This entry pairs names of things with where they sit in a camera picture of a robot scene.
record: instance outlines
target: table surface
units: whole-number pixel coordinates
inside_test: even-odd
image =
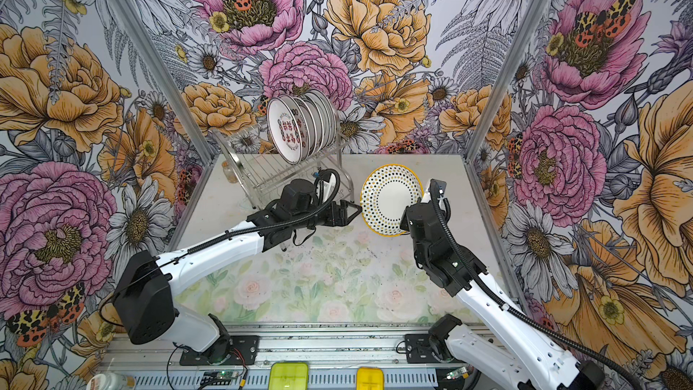
[[[212,238],[254,212],[242,188],[229,183],[217,161],[179,248]],[[449,222],[457,241],[487,265],[499,283],[500,268],[481,221],[463,161],[448,155],[345,155],[359,200],[368,175],[386,164],[413,170],[422,183],[447,182]],[[299,232],[299,238],[307,231]],[[407,235],[383,237],[357,217],[344,228],[318,227],[302,246],[290,242],[231,264],[195,283],[178,301],[224,322],[432,323],[453,313],[480,320],[414,264]]]

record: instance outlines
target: dish rack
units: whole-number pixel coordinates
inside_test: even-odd
[[[306,157],[296,164],[290,164],[274,148],[264,153],[238,153],[231,144],[230,137],[212,130],[219,143],[230,169],[253,205],[253,209],[264,208],[278,199],[284,185],[296,178],[313,182],[320,169],[334,169],[341,178],[340,190],[335,201],[345,199],[354,202],[353,181],[342,165],[342,150],[347,145],[346,137],[337,133],[335,141],[327,148]]]

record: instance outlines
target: plate rim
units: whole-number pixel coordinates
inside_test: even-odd
[[[308,130],[308,154],[306,155],[307,157],[310,157],[315,153],[315,143],[317,143],[317,124],[315,123],[315,119],[313,118],[313,114],[310,112],[310,109],[307,107],[305,100],[302,97],[292,95],[291,98],[296,101],[296,104],[299,106],[299,112],[303,114],[303,110],[308,112],[308,119],[310,119],[310,123],[313,124],[313,141],[310,141],[310,130]]]
[[[327,147],[327,141],[329,140],[330,137],[330,128],[332,121],[330,121],[330,113],[325,107],[324,103],[320,98],[312,91],[307,91],[302,95],[303,97],[306,97],[308,101],[312,102],[313,105],[317,108],[318,114],[320,114],[320,120],[322,122],[322,134],[323,134],[323,139],[322,142],[320,143],[320,148],[318,151],[322,151],[324,148]]]
[[[308,123],[306,122],[306,118],[304,117],[303,112],[301,111],[301,108],[299,107],[299,104],[296,102],[296,100],[294,100],[294,98],[291,95],[280,95],[279,96],[279,99],[283,99],[283,98],[288,99],[290,102],[292,102],[296,105],[296,111],[299,113],[301,119],[303,119],[304,124],[306,124],[306,142],[305,142],[306,143],[306,146],[305,146],[306,149],[303,149],[304,148],[304,146],[303,146],[304,139],[301,138],[301,127],[299,126],[299,122],[296,120],[296,115],[294,115],[294,113],[291,111],[291,106],[289,106],[288,104],[286,104],[286,102],[284,102],[284,105],[289,108],[289,113],[291,114],[292,117],[294,117],[294,121],[296,122],[296,128],[299,129],[299,134],[296,137],[299,139],[299,143],[301,145],[301,155],[300,155],[299,160],[295,163],[295,164],[298,164],[299,162],[305,160],[308,157],[308,147],[310,146],[310,138],[308,136],[308,130],[307,130]]]
[[[423,196],[423,185],[421,184],[421,179],[419,179],[419,176],[416,174],[416,172],[414,172],[413,170],[409,169],[409,168],[408,168],[407,166],[405,166],[405,165],[397,164],[397,163],[395,163],[395,162],[391,162],[391,163],[389,163],[389,164],[382,165],[382,166],[380,166],[379,168],[373,170],[373,171],[370,173],[370,175],[368,175],[368,177],[366,178],[366,181],[363,181],[363,186],[361,186],[361,194],[360,194],[360,196],[359,196],[359,203],[360,203],[360,204],[363,205],[363,187],[366,185],[366,183],[368,182],[368,180],[369,180],[378,170],[383,169],[383,168],[386,168],[387,166],[399,166],[400,168],[404,168],[404,169],[407,169],[408,171],[410,171],[411,174],[414,175],[414,178],[416,178],[417,181],[419,182],[419,190],[420,190],[421,196]],[[372,230],[374,233],[380,235],[381,237],[399,237],[400,235],[403,235],[403,234],[406,233],[406,231],[403,230],[403,231],[401,231],[400,233],[396,233],[396,234],[394,234],[394,235],[386,235],[386,234],[384,234],[384,233],[380,233],[380,232],[378,232],[377,230],[373,229],[373,228],[371,227],[371,225],[368,224],[368,221],[366,221],[366,215],[365,215],[365,213],[364,213],[363,211],[361,212],[361,218],[363,218],[363,222],[364,222],[364,224],[365,224],[366,226],[368,226],[368,229]]]
[[[296,123],[296,118],[294,117],[294,114],[291,113],[291,108],[290,108],[289,106],[287,106],[286,103],[285,103],[281,98],[279,98],[279,97],[270,98],[270,102],[267,104],[267,119],[270,118],[270,106],[272,105],[272,103],[273,103],[274,101],[278,101],[278,102],[282,103],[283,106],[286,108],[286,110],[289,112],[289,116],[291,117],[291,119],[294,121],[294,123]],[[270,134],[272,134],[272,139],[275,140],[275,136],[274,136],[274,134],[272,133],[272,128],[271,128],[271,126],[268,125],[267,127],[268,127],[268,129],[270,130]],[[301,143],[301,135],[299,134],[299,135],[297,135],[296,137],[299,138],[299,145],[300,145],[300,143]],[[284,160],[285,160],[287,163],[289,163],[290,165],[298,164],[298,163],[301,161],[301,151],[299,151],[299,159],[296,160],[296,161],[291,161],[291,160],[289,160],[289,159],[282,153],[282,151],[279,150],[279,148],[276,146],[276,144],[275,144],[274,146],[276,147],[277,153],[279,153],[279,155],[282,156],[282,159],[284,159]]]

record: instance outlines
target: stacked plates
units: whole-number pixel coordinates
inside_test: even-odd
[[[267,123],[277,152],[291,164],[329,147],[337,135],[335,110],[319,91],[273,98],[267,104]]]

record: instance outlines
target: plate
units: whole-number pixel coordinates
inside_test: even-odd
[[[404,209],[421,198],[421,182],[415,173],[399,164],[373,170],[361,189],[363,220],[379,235],[394,237]]]
[[[288,163],[298,163],[301,160],[301,137],[296,119],[284,101],[273,98],[267,103],[267,123],[279,155]]]
[[[299,108],[298,103],[288,95],[280,95],[279,99],[291,110],[291,114],[296,120],[296,125],[298,126],[298,131],[301,141],[301,156],[299,160],[303,160],[308,156],[308,145],[310,144],[310,138],[308,137],[308,126],[306,124],[306,118],[303,112]]]
[[[316,94],[306,93],[304,96],[304,99],[309,101],[310,103],[315,106],[315,108],[318,111],[318,114],[320,116],[320,122],[322,123],[322,130],[318,131],[320,134],[320,147],[317,149],[320,151],[321,149],[327,147],[327,140],[329,139],[329,134],[330,134],[330,126],[331,126],[331,121],[330,121],[330,115],[325,107],[324,103],[322,102],[321,99],[319,99]]]
[[[310,147],[309,153],[309,155],[312,155],[318,151],[320,148],[320,143],[322,142],[322,121],[320,120],[320,114],[313,103],[301,98],[301,106],[307,110],[308,116],[313,123],[312,129],[308,127],[308,133],[313,138],[313,145]]]
[[[335,112],[335,108],[330,102],[330,100],[325,96],[325,94],[320,91],[316,91],[315,89],[313,89],[307,91],[306,94],[311,94],[316,99],[320,100],[322,102],[323,107],[325,108],[325,111],[327,112],[327,119],[330,124],[327,129],[328,137],[327,142],[325,143],[325,147],[330,146],[334,142],[335,136],[337,135],[337,114]]]

